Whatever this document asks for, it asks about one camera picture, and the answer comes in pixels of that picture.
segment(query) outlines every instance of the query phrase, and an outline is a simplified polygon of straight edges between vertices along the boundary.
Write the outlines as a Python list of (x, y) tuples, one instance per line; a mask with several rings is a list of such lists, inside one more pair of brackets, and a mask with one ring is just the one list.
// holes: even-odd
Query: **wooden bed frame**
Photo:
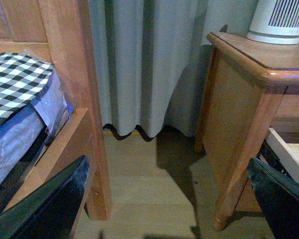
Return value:
[(106, 220), (112, 202), (88, 1), (0, 0), (0, 53), (25, 49), (54, 64), (77, 109), (7, 208), (85, 154), (90, 175), (77, 219), (86, 203), (90, 219)]

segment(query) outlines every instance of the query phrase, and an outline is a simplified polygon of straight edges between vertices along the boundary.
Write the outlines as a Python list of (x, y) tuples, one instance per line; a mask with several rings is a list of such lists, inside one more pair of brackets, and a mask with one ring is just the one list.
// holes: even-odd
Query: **mattress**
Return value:
[[(23, 59), (27, 57), (22, 54), (14, 53), (12, 53), (12, 56), (23, 57)], [(36, 63), (36, 61), (32, 58), (29, 59), (29, 57), (27, 57), (27, 59), (28, 62), (33, 61)], [(29, 70), (21, 72), (21, 78), (27, 77), (24, 76), (25, 72), (29, 72)], [(36, 73), (37, 70), (33, 68), (31, 74)], [(47, 140), (54, 137), (56, 130), (59, 127), (67, 104), (64, 99), (64, 94), (61, 91), (59, 78), (53, 67), (47, 76), (48, 79), (46, 80), (46, 84), (43, 86), (43, 89), (39, 92), (39, 94), (36, 94), (34, 99), (32, 99), (14, 115), (10, 115), (7, 121), (0, 126), (0, 183), (2, 183), (17, 162), (31, 148), (32, 144), (35, 142), (36, 138), (44, 127), (46, 127), (46, 131), (48, 133)], [(0, 78), (0, 84), (2, 81), (6, 80), (5, 77), (7, 79), (12, 78), (3, 76)]]
[(32, 105), (0, 127), (0, 183), (31, 147), (44, 123)]

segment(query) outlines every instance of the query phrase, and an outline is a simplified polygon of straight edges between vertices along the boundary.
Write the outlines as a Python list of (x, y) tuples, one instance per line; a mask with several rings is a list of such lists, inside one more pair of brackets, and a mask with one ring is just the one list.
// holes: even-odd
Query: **plastic wrap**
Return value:
[[(45, 61), (27, 50), (25, 54)], [(44, 144), (54, 139), (58, 129), (73, 112), (68, 101), (65, 100), (59, 77), (53, 69), (40, 94), (0, 127), (0, 183), (32, 146), (44, 125), (47, 125), (48, 133)]]

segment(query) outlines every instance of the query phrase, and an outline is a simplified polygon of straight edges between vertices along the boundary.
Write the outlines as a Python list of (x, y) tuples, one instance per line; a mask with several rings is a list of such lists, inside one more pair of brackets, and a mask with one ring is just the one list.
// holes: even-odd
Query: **nightstand top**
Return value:
[(299, 44), (276, 45), (247, 39), (246, 34), (211, 32), (207, 39), (265, 85), (299, 85)]
[(249, 40), (246, 34), (212, 32), (240, 53), (264, 68), (299, 71), (299, 44), (277, 45)]

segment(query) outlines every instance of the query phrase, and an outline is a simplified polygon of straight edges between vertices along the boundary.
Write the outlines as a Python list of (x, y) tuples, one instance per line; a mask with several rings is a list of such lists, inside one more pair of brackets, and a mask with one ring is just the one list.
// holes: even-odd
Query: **vent grille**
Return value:
[(277, 0), (268, 26), (299, 27), (299, 0)]

